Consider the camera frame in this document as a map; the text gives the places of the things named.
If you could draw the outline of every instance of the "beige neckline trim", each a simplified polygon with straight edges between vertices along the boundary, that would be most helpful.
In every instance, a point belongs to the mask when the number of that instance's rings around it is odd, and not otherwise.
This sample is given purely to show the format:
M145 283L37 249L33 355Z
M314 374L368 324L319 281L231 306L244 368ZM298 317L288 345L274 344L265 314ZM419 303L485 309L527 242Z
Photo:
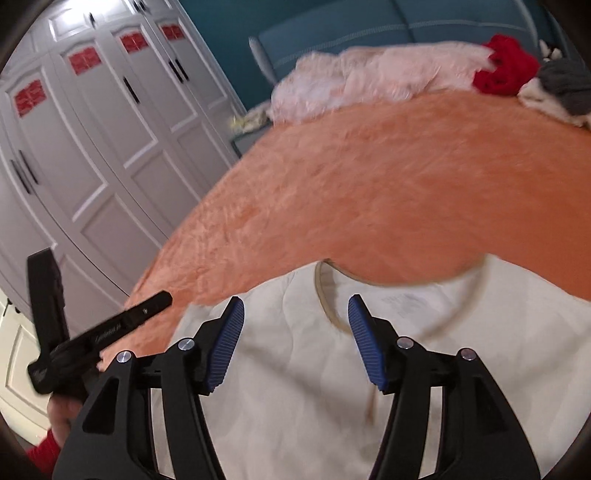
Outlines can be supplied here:
M442 322L440 325L432 328L431 330L424 332L422 335L420 335L419 338L415 339L415 340L421 342L421 341L429 340L429 339L436 337L436 336L440 336L451 325L462 321L463 319L465 319L468 315L470 315L474 311L475 307L478 305L478 301L482 298L482 295L486 289L486 284L487 284L489 277L490 277L490 270L491 270L491 264L492 264L493 259L494 259L493 255L486 254L474 266L464 270L464 272L462 272L459 275L456 275L454 277L444 278L442 280L432 280L432 281L425 282L425 283L394 283L394 284L380 284L380 283L374 283L374 282L364 280L363 278L357 277L356 275L354 275L350 272L347 272L346 270L338 267L330 259L326 259L326 260L319 261L316 263L316 266L314 268L314 288L316 289L316 294L318 296L318 300L319 300L320 305L324 311L324 314L327 316L327 318L331 322L331 324L334 327L336 327L339 331L344 332L348 335L353 335L353 333L351 332L351 328L348 325L348 322L345 322L345 321L342 321L339 319L336 312L330 307L330 304L326 298L326 295L325 295L324 290L322 288L322 280L320 278L320 273L321 273L323 264L326 264L329 268L332 268L332 269L340 272L345 277L350 278L351 280L353 280L355 282L362 283L363 285L374 286L374 287L385 287L385 288L427 286L427 285L430 285L433 283L442 283L445 281L454 280L455 278L465 275L470 270L472 270L474 268L478 268L479 272L478 272L478 277L476 279L475 286L474 286L472 292L470 293L470 295L468 296L467 300L464 302L464 304L459 309L457 309L454 313L452 313L452 315L447 320Z

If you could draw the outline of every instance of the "red paper decoration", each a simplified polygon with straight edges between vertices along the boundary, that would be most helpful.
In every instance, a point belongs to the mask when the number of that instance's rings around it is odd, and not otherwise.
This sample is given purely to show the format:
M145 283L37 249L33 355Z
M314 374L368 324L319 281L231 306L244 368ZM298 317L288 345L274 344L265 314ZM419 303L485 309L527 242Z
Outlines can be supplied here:
M14 96L18 116L24 116L39 105L47 96L43 90L41 80L34 80Z
M179 40L184 38L183 30L177 24L162 25L160 29L168 40Z
M148 42L140 32L133 32L127 35L123 35L119 38L121 43L125 47L127 53L140 51L143 48L148 48Z
M70 65L72 65L76 75L80 75L102 63L99 54L93 47L85 48L81 52L70 55L68 60L70 60Z

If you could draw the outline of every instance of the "white shirt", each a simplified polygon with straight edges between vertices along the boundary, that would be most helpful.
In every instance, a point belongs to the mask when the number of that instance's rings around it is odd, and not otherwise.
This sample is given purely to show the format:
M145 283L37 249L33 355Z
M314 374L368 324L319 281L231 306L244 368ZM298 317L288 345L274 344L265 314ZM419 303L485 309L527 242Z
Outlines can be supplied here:
M521 422L544 476L591 412L591 304L492 255L452 280L367 285L317 262L241 294L245 323L224 383L202 397L227 478L366 480L392 396L369 382L347 320L361 294L375 317L431 351L473 348ZM171 345L218 318L190 306ZM160 392L153 396L160 472L174 476ZM434 470L441 396L431 396L421 475Z

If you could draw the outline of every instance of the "gray cloth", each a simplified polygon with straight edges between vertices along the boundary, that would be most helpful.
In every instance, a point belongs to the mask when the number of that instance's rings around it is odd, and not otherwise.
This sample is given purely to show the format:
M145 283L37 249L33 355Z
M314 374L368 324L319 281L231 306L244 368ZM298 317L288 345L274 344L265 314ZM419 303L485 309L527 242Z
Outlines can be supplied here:
M591 113L591 73L581 64L569 59L552 60L542 65L538 78L544 90L571 115Z

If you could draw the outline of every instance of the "teal wall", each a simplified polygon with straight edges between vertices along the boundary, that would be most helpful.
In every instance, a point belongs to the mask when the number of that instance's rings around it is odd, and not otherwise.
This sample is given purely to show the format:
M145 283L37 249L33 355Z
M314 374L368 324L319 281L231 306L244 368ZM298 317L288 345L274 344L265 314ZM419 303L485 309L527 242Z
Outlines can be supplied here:
M180 0L248 109L269 98L248 37L330 0Z

